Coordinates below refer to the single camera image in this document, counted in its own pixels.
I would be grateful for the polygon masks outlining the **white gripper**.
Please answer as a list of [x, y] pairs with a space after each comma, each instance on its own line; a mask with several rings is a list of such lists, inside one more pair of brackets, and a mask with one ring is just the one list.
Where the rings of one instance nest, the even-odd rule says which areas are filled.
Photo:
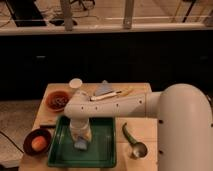
[[79, 137], [85, 140], [90, 139], [90, 123], [88, 119], [71, 119], [69, 127], [74, 140]]

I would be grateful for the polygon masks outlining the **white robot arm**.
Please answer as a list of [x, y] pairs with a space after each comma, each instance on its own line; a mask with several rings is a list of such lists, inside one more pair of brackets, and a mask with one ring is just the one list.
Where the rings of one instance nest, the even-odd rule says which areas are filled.
[[213, 111], [205, 94], [189, 84], [162, 92], [88, 101], [75, 93], [67, 117], [149, 117], [157, 120], [158, 171], [213, 171]]

